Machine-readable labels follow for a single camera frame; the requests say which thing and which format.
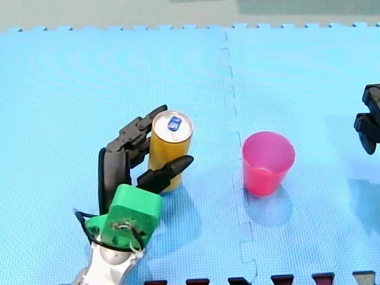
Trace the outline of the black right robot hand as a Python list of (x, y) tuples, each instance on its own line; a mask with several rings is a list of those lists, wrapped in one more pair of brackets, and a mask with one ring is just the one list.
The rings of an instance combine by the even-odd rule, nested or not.
[(369, 112), (356, 115), (354, 129), (364, 150), (373, 155), (379, 144), (379, 84), (365, 86), (362, 102), (368, 107)]

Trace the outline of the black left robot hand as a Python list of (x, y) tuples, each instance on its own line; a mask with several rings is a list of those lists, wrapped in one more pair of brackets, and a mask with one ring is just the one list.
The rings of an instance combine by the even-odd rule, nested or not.
[(116, 189), (132, 183), (130, 171), (148, 158), (148, 169), (137, 188), (159, 194), (179, 186), (182, 172), (193, 162), (188, 155), (194, 125), (183, 113), (162, 105), (137, 117), (99, 152), (99, 213), (106, 214)]

